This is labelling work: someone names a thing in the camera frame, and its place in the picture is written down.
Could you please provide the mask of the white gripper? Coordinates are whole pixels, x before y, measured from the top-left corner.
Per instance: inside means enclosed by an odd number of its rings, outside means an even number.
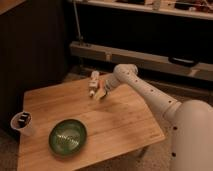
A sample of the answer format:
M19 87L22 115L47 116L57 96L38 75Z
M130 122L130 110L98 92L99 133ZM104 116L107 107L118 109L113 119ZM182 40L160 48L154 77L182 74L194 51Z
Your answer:
M94 95L93 99L99 101L105 98L108 94L107 91L112 91L116 89L120 85L120 82L114 75L109 75L106 80L99 80L98 87L100 88L96 94Z

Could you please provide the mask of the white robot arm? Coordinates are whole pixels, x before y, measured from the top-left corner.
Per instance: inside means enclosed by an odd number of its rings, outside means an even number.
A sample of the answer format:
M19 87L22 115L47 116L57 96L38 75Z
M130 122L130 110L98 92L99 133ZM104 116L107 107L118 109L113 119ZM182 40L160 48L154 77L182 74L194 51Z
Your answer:
M201 100L180 102L137 76L134 64L118 64L100 84L99 100L121 84L134 89L153 112L172 125L170 171L213 171L213 107Z

